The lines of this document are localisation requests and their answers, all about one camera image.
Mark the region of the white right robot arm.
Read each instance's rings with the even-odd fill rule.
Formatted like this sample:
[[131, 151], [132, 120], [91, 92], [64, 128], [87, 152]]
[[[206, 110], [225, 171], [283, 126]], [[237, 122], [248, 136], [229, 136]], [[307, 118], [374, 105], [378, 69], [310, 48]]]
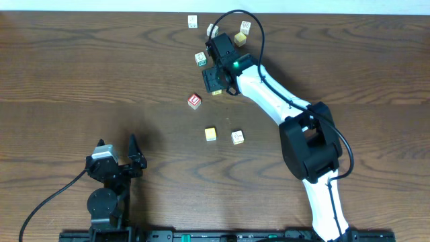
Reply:
[[340, 241], [349, 228], [337, 182], [339, 157], [347, 142], [324, 103], [310, 104], [278, 83], [250, 54], [240, 55], [221, 34], [206, 42], [212, 68], [202, 72], [209, 92], [234, 89], [254, 101], [278, 125], [284, 162], [303, 182], [312, 211], [312, 228], [323, 241]]

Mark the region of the red letter U block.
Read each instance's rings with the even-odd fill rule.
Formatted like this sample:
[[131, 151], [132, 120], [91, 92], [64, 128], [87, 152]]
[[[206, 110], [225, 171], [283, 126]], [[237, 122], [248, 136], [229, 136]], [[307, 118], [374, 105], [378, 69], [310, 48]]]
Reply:
[[188, 98], [187, 103], [191, 108], [196, 110], [201, 105], [202, 99], [197, 94], [193, 94]]

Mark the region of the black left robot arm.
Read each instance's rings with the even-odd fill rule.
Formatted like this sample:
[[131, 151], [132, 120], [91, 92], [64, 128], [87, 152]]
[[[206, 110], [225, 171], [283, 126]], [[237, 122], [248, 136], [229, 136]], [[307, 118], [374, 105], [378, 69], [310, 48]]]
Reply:
[[130, 225], [130, 186], [131, 179], [142, 176], [142, 170], [147, 168], [147, 160], [133, 134], [129, 140], [128, 158], [128, 164], [120, 165], [114, 146], [105, 144], [102, 139], [93, 153], [86, 157], [85, 170], [88, 176], [103, 184], [87, 200], [87, 209], [91, 215], [91, 242], [141, 240], [139, 229]]

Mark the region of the white block yellow edge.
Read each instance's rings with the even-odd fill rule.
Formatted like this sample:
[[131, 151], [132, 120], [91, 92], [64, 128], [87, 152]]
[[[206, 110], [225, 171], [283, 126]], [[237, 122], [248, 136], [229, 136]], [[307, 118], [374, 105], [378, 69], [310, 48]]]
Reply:
[[234, 145], [238, 145], [244, 142], [243, 132], [241, 130], [234, 131], [231, 133], [232, 142]]

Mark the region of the white block yellow side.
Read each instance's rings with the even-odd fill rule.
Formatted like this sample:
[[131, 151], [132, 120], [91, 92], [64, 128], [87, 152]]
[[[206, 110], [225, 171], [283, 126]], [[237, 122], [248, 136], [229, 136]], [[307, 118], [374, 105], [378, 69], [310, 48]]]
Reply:
[[222, 90], [219, 89], [219, 90], [213, 91], [212, 95], [220, 95], [221, 93], [222, 93]]

